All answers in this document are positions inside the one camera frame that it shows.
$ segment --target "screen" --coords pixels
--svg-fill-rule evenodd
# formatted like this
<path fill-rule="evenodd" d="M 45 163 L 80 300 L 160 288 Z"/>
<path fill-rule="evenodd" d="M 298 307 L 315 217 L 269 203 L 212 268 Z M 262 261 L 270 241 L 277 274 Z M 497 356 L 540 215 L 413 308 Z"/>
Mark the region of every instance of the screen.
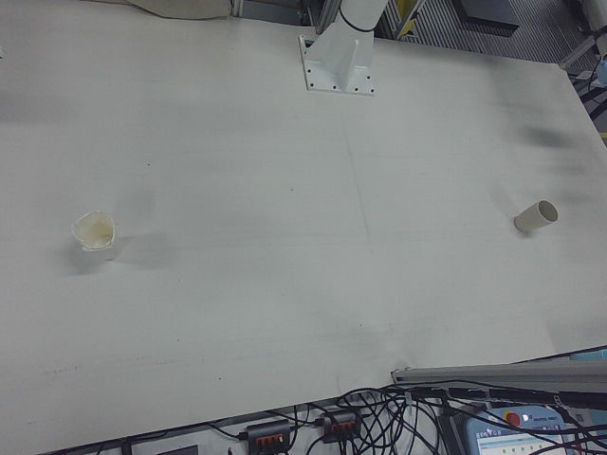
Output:
<path fill-rule="evenodd" d="M 558 425 L 548 427 L 537 427 L 532 429 L 560 429 Z M 542 435 L 543 438 L 562 443 L 562 437 L 557 435 Z M 509 429 L 487 428 L 487 430 L 476 433 L 478 452 L 481 455 L 528 455 L 535 450 L 550 446 L 550 443 Z M 564 448 L 550 450 L 551 455 L 566 455 Z"/>

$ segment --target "paper cup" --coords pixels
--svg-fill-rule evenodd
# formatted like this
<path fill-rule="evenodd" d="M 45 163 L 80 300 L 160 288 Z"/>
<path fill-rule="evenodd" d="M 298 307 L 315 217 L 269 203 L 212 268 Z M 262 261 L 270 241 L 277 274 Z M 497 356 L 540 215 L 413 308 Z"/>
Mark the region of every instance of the paper cup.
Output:
<path fill-rule="evenodd" d="M 116 224 L 109 213 L 95 210 L 74 223 L 72 233 L 84 251 L 103 251 L 114 246 Z"/>
<path fill-rule="evenodd" d="M 520 232 L 530 232 L 551 225 L 558 219 L 557 209 L 548 201 L 540 201 L 514 218 L 514 226 Z"/>

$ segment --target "tipped-over paper cup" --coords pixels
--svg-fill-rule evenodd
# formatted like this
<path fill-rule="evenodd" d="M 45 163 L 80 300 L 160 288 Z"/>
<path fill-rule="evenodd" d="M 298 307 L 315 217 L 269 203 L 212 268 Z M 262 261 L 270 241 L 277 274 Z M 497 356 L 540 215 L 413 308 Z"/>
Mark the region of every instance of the tipped-over paper cup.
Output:
<path fill-rule="evenodd" d="M 558 219 L 557 209 L 548 201 L 540 201 L 514 218 L 514 226 L 521 232 L 530 232 L 551 225 Z"/>

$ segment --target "red switch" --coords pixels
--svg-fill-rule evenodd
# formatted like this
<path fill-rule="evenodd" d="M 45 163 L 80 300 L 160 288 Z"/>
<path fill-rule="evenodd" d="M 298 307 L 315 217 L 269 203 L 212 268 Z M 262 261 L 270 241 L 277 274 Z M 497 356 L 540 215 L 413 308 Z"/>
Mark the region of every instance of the red switch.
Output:
<path fill-rule="evenodd" d="M 519 414 L 517 414 L 515 412 L 508 411 L 506 413 L 506 415 L 504 415 L 504 418 L 506 419 L 506 421 L 509 424 L 511 424 L 514 427 L 517 427 L 518 425 L 521 424 L 521 417 L 519 417 Z"/>

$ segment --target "white tabletop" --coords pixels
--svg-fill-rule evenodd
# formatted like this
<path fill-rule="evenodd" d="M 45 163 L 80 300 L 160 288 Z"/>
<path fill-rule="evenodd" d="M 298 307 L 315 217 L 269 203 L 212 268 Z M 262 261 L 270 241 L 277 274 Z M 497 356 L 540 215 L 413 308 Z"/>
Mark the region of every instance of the white tabletop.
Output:
<path fill-rule="evenodd" d="M 1 8 L 3 452 L 607 344 L 607 154 L 556 66 L 376 42 L 377 95 L 330 95 L 294 27 Z"/>

